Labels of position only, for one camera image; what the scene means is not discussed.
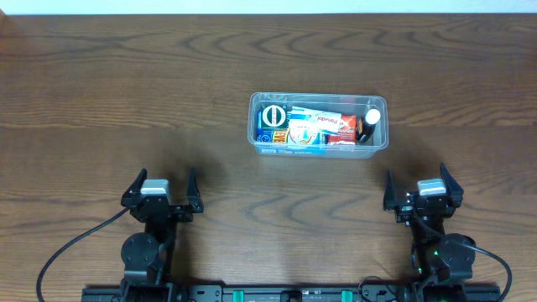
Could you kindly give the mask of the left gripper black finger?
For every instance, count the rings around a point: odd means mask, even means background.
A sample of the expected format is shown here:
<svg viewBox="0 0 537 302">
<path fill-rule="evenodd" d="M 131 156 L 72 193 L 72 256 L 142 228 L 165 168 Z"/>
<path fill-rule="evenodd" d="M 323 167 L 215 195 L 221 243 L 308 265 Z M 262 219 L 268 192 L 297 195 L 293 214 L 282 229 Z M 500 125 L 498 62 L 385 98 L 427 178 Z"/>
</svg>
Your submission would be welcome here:
<svg viewBox="0 0 537 302">
<path fill-rule="evenodd" d="M 141 169 L 135 181 L 123 193 L 121 205 L 126 208 L 134 208 L 143 199 L 141 189 L 147 179 L 147 170 Z"/>
<path fill-rule="evenodd" d="M 187 200 L 191 208 L 192 213 L 202 213 L 204 211 L 204 204 L 201 199 L 201 194 L 196 182 L 196 171 L 190 169 L 189 179 L 187 184 Z"/>
</svg>

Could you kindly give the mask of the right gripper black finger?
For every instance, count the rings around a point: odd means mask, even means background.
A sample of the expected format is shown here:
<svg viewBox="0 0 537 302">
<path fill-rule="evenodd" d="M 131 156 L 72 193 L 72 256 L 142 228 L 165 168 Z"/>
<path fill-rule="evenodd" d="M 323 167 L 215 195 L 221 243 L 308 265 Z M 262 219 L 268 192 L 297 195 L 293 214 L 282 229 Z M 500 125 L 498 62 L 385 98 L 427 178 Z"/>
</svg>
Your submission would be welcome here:
<svg viewBox="0 0 537 302">
<path fill-rule="evenodd" d="M 440 173 L 446 187 L 446 193 L 451 198 L 452 206 L 455 208 L 460 207 L 463 200 L 464 190 L 451 176 L 443 162 L 440 163 Z"/>
<path fill-rule="evenodd" d="M 385 211 L 394 210 L 398 205 L 398 200 L 396 197 L 396 189 L 394 185 L 394 177 L 392 172 L 388 170 L 387 172 L 387 183 L 383 195 L 383 209 Z"/>
</svg>

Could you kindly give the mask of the dark bottle with white cap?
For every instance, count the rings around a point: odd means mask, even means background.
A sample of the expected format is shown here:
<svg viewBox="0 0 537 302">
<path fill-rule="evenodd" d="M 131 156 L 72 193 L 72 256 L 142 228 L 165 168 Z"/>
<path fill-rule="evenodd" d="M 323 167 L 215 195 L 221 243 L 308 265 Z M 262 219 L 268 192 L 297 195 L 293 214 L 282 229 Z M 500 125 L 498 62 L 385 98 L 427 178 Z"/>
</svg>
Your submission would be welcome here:
<svg viewBox="0 0 537 302">
<path fill-rule="evenodd" d="M 381 112 L 378 109 L 370 109 L 363 118 L 357 121 L 356 140 L 358 143 L 366 143 L 370 139 L 380 118 Z"/>
</svg>

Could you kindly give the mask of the red Panadol box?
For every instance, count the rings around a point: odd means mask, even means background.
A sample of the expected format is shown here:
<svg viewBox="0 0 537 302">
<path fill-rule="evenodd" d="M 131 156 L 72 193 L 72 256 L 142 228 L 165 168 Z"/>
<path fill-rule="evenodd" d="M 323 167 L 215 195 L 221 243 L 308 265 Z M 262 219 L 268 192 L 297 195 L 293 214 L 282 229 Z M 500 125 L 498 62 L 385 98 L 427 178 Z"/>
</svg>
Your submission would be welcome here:
<svg viewBox="0 0 537 302">
<path fill-rule="evenodd" d="M 356 143 L 357 118 L 355 115 L 342 115 L 336 134 L 328 136 L 329 145 L 354 145 Z"/>
</svg>

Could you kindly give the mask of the blue fever patch box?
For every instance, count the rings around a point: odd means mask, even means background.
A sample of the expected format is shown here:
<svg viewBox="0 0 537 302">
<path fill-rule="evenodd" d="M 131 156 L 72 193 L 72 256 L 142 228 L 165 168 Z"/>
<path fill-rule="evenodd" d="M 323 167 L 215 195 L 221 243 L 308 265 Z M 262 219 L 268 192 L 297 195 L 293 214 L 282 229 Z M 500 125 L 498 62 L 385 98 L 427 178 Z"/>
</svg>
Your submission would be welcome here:
<svg viewBox="0 0 537 302">
<path fill-rule="evenodd" d="M 257 134 L 256 140 L 262 143 L 287 143 L 299 145 L 324 145 L 327 144 L 327 135 L 310 130 L 306 126 L 299 125 L 294 122 L 292 126 L 290 122 L 290 112 L 286 112 L 286 118 L 282 124 L 277 127 L 270 127 L 264 120 L 270 122 L 272 113 L 268 111 L 264 114 L 263 111 L 258 111 Z"/>
</svg>

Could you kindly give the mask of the green Zam-Buk ointment box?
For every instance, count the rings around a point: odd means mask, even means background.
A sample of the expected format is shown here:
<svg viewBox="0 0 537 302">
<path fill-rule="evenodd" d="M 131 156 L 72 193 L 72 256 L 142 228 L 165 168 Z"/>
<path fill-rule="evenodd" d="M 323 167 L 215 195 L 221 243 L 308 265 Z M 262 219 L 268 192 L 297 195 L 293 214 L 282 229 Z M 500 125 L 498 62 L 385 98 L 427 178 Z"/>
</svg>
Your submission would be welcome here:
<svg viewBox="0 0 537 302">
<path fill-rule="evenodd" d="M 289 125 L 286 105 L 262 106 L 258 111 L 258 127 L 261 129 L 281 129 Z"/>
</svg>

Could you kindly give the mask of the white Panadol box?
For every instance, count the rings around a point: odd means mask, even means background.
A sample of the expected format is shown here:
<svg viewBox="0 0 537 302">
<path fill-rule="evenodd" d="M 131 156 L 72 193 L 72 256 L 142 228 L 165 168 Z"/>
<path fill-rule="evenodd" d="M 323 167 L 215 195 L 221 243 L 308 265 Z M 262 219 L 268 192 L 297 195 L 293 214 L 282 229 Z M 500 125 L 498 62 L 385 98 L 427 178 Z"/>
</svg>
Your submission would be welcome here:
<svg viewBox="0 0 537 302">
<path fill-rule="evenodd" d="M 341 121 L 341 113 L 327 112 L 304 107 L 293 107 L 290 111 L 289 124 L 305 126 L 326 134 L 336 134 Z"/>
</svg>

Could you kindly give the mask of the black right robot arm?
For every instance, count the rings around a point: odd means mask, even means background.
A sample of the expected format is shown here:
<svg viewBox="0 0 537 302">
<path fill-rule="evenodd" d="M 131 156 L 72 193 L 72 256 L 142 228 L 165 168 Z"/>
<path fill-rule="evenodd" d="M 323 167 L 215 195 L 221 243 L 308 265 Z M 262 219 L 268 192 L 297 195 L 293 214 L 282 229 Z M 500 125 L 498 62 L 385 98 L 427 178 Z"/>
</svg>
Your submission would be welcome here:
<svg viewBox="0 0 537 302">
<path fill-rule="evenodd" d="M 475 242 L 446 233 L 444 220 L 461 206 L 464 190 L 440 164 L 440 177 L 420 180 L 416 191 L 399 190 L 387 173 L 383 209 L 412 232 L 411 265 L 419 274 L 398 291 L 399 301 L 466 301 L 464 282 L 472 278 Z"/>
</svg>

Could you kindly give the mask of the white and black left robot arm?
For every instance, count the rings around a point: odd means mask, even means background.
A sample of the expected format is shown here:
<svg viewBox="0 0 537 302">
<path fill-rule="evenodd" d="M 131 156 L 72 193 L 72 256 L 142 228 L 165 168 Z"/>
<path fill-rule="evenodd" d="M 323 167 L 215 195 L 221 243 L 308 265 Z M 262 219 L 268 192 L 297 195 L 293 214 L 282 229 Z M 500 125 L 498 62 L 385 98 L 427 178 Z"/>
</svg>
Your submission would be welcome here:
<svg viewBox="0 0 537 302">
<path fill-rule="evenodd" d="M 189 173 L 187 203 L 170 204 L 169 181 L 151 180 L 142 169 L 123 193 L 121 205 L 144 231 L 133 234 L 122 246 L 124 277 L 116 301 L 179 301 L 190 299 L 183 284 L 171 279 L 172 260 L 177 238 L 177 225 L 193 221 L 204 205 L 196 183 L 196 172 Z"/>
</svg>

